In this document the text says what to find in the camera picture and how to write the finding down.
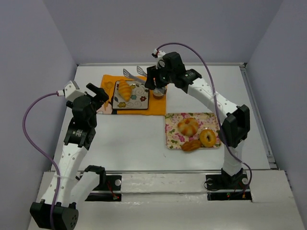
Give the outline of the round twisted bread bun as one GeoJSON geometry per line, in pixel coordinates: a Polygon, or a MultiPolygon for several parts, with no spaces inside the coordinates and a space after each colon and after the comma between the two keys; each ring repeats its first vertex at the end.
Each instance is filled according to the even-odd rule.
{"type": "Polygon", "coordinates": [[[177,127],[182,135],[191,137],[197,133],[199,124],[195,118],[185,118],[178,123],[177,127]]]}

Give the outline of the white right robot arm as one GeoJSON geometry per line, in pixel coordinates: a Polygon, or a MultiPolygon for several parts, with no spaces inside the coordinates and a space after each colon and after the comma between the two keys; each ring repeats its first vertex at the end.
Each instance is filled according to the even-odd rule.
{"type": "Polygon", "coordinates": [[[147,68],[145,87],[162,91],[172,83],[215,113],[219,126],[218,136],[224,144],[222,173],[237,175],[242,171],[242,142],[250,131],[249,108],[229,101],[196,70],[186,69],[179,53],[165,53],[156,49],[152,56],[156,64],[147,68]]]}

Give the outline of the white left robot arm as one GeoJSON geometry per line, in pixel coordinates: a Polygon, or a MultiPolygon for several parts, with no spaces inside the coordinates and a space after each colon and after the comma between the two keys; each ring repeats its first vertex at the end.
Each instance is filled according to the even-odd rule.
{"type": "Polygon", "coordinates": [[[57,92],[67,100],[72,119],[64,138],[61,158],[54,164],[55,173],[42,198],[33,202],[30,214],[37,226],[47,230],[72,230],[76,227],[79,211],[77,205],[88,197],[91,191],[105,181],[106,171],[101,166],[90,165],[85,174],[76,179],[78,169],[86,156],[96,134],[96,114],[108,95],[104,89],[89,83],[87,89],[95,95],[80,90],[70,81],[57,92]]]}

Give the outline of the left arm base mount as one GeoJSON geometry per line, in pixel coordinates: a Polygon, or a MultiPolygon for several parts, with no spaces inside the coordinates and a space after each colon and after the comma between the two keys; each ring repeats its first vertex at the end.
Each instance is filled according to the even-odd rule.
{"type": "Polygon", "coordinates": [[[100,178],[99,185],[85,199],[86,202],[121,202],[122,176],[106,175],[106,179],[100,178]]]}

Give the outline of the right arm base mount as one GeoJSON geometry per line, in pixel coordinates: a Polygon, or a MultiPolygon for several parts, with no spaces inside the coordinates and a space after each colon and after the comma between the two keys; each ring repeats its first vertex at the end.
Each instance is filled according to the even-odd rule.
{"type": "Polygon", "coordinates": [[[252,201],[248,182],[245,173],[232,183],[223,182],[221,174],[208,174],[203,186],[208,192],[208,201],[252,201]]]}

